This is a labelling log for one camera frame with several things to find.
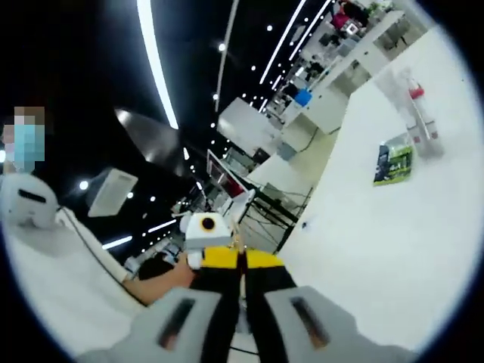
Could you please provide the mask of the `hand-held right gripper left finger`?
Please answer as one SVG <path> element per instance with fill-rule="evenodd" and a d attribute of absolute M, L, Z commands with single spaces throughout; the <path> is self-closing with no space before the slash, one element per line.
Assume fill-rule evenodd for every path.
<path fill-rule="evenodd" d="M 239 316 L 239 252 L 207 247 L 189 288 L 169 291 L 142 312 L 126 337 L 79 362 L 226 362 Z"/>

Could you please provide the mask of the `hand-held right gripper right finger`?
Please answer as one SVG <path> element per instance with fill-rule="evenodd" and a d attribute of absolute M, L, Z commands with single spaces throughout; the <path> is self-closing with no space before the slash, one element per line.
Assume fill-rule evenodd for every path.
<path fill-rule="evenodd" d="M 379 345 L 358 331 L 353 315 L 309 286 L 284 263 L 245 252 L 247 318 L 262 362 L 413 362 L 414 352 Z"/>

